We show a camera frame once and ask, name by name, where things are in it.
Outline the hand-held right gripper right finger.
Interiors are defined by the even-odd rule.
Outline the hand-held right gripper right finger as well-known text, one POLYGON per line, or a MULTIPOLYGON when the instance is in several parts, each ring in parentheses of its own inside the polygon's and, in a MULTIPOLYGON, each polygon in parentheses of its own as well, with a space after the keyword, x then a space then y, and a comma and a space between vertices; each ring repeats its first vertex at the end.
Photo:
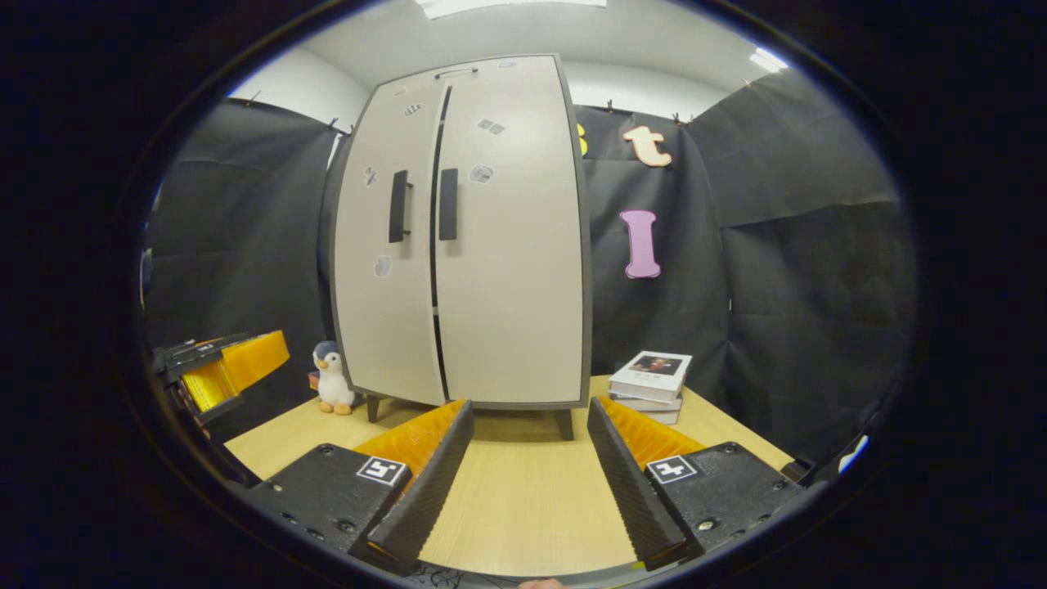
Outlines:
POLYGON ((740 443, 703 445, 609 398, 591 400, 586 427, 649 571, 758 533, 807 492, 740 443))

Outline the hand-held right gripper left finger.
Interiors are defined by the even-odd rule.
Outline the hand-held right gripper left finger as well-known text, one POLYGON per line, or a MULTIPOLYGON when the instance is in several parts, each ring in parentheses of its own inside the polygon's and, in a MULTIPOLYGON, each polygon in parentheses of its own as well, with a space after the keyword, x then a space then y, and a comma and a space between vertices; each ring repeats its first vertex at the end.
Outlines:
POLYGON ((418 567, 472 436, 474 405, 456 400, 353 450, 318 444, 244 496, 325 551, 406 577, 418 567))

